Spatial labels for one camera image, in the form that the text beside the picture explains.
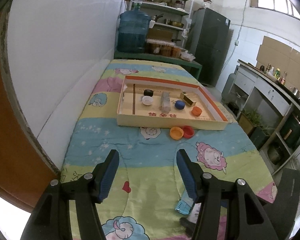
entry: red heart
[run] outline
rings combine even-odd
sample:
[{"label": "red heart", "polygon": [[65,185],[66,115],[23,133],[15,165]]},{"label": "red heart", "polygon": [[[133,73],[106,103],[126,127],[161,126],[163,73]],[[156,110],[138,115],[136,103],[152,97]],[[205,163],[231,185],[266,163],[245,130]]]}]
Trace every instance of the red heart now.
[{"label": "red heart", "polygon": [[129,182],[126,181],[124,184],[123,184],[123,188],[122,188],[125,192],[127,193],[130,193],[131,192],[131,188],[129,187]]}]

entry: white bottle cap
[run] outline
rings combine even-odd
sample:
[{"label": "white bottle cap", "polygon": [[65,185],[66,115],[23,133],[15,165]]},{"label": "white bottle cap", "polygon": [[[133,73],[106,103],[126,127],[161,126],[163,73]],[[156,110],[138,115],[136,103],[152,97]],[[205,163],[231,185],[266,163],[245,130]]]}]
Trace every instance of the white bottle cap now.
[{"label": "white bottle cap", "polygon": [[153,98],[150,96],[143,96],[142,103],[146,106],[150,106],[153,103]]}]

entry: colorful quilt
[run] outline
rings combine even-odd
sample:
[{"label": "colorful quilt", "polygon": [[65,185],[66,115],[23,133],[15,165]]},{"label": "colorful quilt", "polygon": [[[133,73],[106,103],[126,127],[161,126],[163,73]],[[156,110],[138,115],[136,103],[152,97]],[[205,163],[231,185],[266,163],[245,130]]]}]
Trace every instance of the colorful quilt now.
[{"label": "colorful quilt", "polygon": [[[269,170],[241,127],[218,102],[231,123],[223,131],[196,130],[191,139],[175,141],[169,129],[117,126],[125,75],[198,84],[180,66],[139,60],[113,60],[96,84],[75,126],[61,181],[92,172],[111,149],[119,152],[120,164],[109,197],[97,205],[107,240],[188,239],[179,224],[183,215],[175,211],[185,190],[176,165],[179,149],[185,149],[204,171],[228,181],[244,178],[255,193],[273,202],[276,188]],[[81,239],[73,201],[70,219],[74,239]],[[224,238],[225,224],[226,209],[222,208],[219,240]]]}]

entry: refrigerator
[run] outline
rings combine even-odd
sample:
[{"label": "refrigerator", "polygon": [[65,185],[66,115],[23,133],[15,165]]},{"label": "refrigerator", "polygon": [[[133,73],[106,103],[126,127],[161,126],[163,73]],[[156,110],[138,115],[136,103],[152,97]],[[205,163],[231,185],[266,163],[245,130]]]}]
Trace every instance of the refrigerator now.
[{"label": "refrigerator", "polygon": [[230,20],[209,9],[194,12],[185,48],[202,65],[198,81],[216,86],[220,76]]}]

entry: small gold rectangular box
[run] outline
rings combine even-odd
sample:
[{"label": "small gold rectangular box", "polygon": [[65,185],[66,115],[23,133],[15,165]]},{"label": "small gold rectangular box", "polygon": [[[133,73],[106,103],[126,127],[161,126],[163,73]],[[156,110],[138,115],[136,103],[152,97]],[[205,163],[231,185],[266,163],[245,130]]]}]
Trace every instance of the small gold rectangular box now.
[{"label": "small gold rectangular box", "polygon": [[190,107],[195,106],[196,102],[192,101],[186,92],[180,94],[180,98]]}]

